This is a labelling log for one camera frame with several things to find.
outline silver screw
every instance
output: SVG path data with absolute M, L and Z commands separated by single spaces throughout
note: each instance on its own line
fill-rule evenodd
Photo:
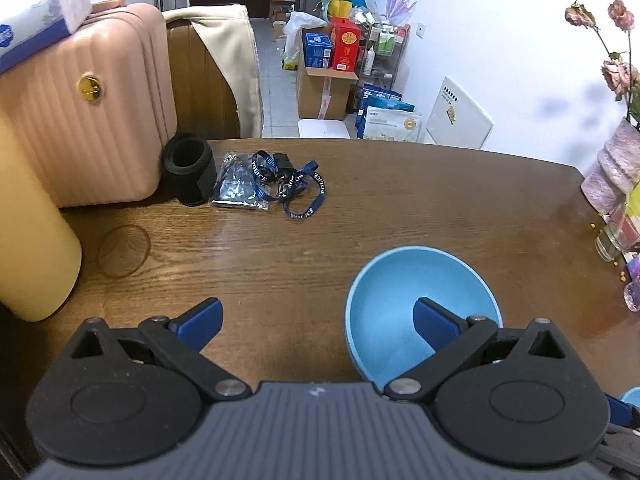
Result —
M 415 379 L 403 377 L 391 381 L 389 388 L 391 388 L 391 391 L 396 395 L 413 395 L 420 391 L 422 385 Z
M 246 384 L 238 379 L 225 379 L 216 384 L 214 390 L 223 397 L 235 397 L 244 393 Z

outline tiled floor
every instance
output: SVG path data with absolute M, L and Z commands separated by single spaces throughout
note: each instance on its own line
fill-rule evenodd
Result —
M 280 53 L 273 41 L 270 20 L 251 20 L 260 65 L 260 92 L 264 109 L 263 137 L 299 137 L 298 106 L 296 104 L 296 75 L 283 70 Z M 344 123 L 354 137 L 354 116 Z

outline blue lanyard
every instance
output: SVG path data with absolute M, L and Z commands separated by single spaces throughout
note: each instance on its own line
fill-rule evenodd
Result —
M 287 174 L 286 170 L 278 168 L 276 160 L 269 155 L 269 153 L 260 150 L 252 156 L 251 166 L 255 175 L 255 195 L 259 199 L 266 200 L 267 202 L 282 202 L 282 208 L 290 218 L 300 220 L 309 218 L 320 209 L 322 202 L 324 202 L 326 187 L 324 180 L 322 180 L 322 177 L 316 171 L 318 169 L 318 163 L 314 160 L 305 164 L 300 170 L 292 168 L 292 170 L 289 171 L 290 174 Z M 306 190 L 308 187 L 308 179 L 318 184 L 320 190 L 318 196 L 316 196 L 311 206 L 309 206 L 305 212 L 293 213 L 289 208 L 291 201 Z M 262 185 L 273 182 L 278 184 L 278 193 L 276 196 L 271 196 L 262 188 Z

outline suitcase handle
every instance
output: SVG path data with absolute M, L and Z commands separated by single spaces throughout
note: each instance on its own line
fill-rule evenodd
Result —
M 96 14 L 100 14 L 107 10 L 119 9 L 127 6 L 127 0 L 104 0 L 103 2 L 97 2 L 91 9 L 91 14 L 87 16 L 87 19 L 94 17 Z

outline ribbed gray surface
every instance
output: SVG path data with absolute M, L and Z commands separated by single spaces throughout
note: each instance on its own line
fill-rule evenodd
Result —
M 49 460 L 32 480 L 605 479 L 586 463 L 521 472 L 471 459 L 433 429 L 420 406 L 380 398 L 370 384 L 264 383 L 219 403 L 182 446 L 121 470 Z

